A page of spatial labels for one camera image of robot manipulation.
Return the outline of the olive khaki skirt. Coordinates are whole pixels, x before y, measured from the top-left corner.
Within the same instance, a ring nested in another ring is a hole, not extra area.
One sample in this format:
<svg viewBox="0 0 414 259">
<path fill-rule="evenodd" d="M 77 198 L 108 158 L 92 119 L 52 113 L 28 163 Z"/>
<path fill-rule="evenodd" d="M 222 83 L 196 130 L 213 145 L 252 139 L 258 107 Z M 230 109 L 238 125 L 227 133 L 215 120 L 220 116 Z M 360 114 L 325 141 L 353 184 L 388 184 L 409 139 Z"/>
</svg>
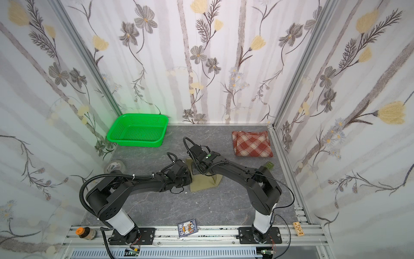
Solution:
<svg viewBox="0 0 414 259">
<path fill-rule="evenodd" d="M 196 173 L 196 168 L 194 162 L 191 159 L 186 159 L 185 163 L 187 164 L 192 178 L 192 183 L 190 184 L 190 191 L 195 193 L 214 187 L 218 187 L 222 181 L 222 175 L 213 175 L 207 176 Z"/>
</svg>

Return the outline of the red plaid skirt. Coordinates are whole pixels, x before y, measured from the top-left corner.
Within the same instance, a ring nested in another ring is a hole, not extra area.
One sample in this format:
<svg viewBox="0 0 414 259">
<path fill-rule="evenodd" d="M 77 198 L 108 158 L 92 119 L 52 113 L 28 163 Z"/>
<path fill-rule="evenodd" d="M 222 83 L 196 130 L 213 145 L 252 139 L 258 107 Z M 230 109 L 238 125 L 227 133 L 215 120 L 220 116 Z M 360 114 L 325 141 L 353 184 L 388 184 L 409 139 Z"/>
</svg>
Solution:
<svg viewBox="0 0 414 259">
<path fill-rule="evenodd" d="M 271 158 L 273 152 L 268 132 L 232 132 L 233 149 L 236 156 Z"/>
</svg>

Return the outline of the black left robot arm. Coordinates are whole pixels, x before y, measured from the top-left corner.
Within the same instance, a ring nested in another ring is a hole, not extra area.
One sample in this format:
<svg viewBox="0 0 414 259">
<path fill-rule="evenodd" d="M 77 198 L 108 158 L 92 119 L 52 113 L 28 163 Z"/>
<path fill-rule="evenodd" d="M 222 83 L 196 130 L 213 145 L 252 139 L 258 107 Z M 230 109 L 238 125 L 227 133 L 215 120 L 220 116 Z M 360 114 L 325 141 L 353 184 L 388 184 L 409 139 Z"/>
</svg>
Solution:
<svg viewBox="0 0 414 259">
<path fill-rule="evenodd" d="M 139 227 L 122 208 L 127 199 L 139 193 L 162 193 L 184 188 L 192 182 L 189 167 L 184 161 L 168 152 L 171 164 L 151 175 L 128 175 L 120 170 L 96 175 L 80 188 L 82 206 L 105 226 L 112 228 L 110 244 L 131 245 L 142 234 Z"/>
</svg>

